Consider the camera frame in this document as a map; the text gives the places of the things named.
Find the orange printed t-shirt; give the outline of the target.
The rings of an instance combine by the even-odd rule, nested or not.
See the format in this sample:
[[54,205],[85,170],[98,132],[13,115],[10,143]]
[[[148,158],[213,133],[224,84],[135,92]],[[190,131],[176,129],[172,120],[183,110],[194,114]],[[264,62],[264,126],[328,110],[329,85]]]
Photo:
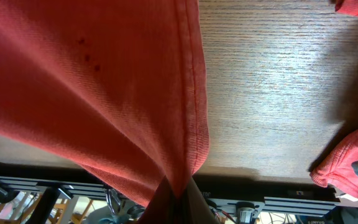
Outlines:
[[198,1],[0,1],[0,135],[69,159],[146,210],[215,223]]

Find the red printed t-shirt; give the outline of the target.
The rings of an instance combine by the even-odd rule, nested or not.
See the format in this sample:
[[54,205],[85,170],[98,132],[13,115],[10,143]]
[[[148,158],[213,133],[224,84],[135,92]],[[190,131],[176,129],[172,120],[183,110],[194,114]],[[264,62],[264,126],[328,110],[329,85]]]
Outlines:
[[347,135],[310,174],[321,187],[329,184],[358,198],[358,176],[352,163],[358,161],[358,129]]

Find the aluminium table frame rail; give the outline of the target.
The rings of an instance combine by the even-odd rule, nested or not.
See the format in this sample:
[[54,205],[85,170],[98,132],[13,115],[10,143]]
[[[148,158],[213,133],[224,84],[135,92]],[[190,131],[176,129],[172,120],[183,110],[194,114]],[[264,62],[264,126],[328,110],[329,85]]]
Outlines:
[[[258,182],[240,177],[196,175],[194,180],[204,198],[236,215],[240,208],[257,213],[289,213],[322,217],[335,207],[345,206],[336,190],[313,184]],[[0,163],[0,194],[13,191],[44,192],[59,188],[61,196],[75,195],[105,200],[111,188],[85,170],[58,167],[21,166]]]

